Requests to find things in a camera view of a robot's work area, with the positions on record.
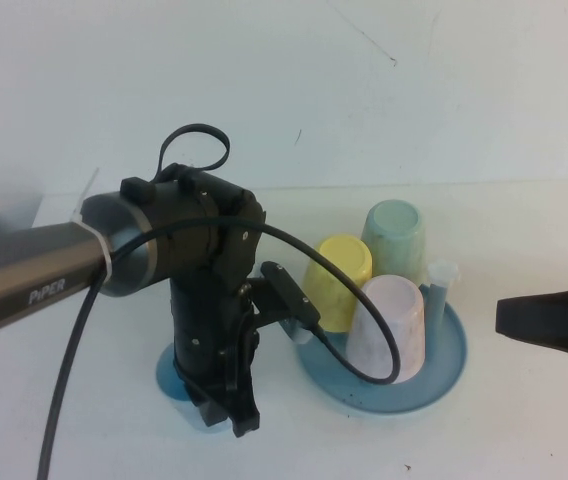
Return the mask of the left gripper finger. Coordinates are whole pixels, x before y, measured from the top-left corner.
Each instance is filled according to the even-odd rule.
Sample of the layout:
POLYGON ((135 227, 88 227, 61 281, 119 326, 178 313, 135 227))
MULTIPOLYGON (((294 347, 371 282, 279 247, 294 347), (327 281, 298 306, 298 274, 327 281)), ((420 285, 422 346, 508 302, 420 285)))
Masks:
POLYGON ((251 378, 242 382, 236 390, 225 393, 224 408, 236 438, 260 428, 260 412, 255 402, 251 378))
POLYGON ((198 409, 199 414, 207 427, 213 427, 228 419, 227 412, 211 399, 194 394, 191 396, 193 405, 198 409))

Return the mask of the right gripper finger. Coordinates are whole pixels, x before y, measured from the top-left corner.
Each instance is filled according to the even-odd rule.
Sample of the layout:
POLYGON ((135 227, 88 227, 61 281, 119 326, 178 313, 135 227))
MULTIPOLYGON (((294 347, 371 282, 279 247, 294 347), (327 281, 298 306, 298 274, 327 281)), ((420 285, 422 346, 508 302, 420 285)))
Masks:
POLYGON ((568 319, 500 318, 496 332, 512 340, 568 353, 568 319))
POLYGON ((568 317, 568 291, 513 297, 497 302, 496 319, 499 321, 533 317, 568 317))

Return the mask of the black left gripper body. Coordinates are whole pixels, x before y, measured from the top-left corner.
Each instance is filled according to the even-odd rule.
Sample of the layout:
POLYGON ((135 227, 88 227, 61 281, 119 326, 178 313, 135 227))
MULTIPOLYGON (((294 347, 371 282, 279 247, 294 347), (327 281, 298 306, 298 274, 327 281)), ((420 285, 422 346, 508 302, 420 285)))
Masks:
POLYGON ((255 314, 242 298, 173 298, 174 364, 193 401, 253 396, 255 314))

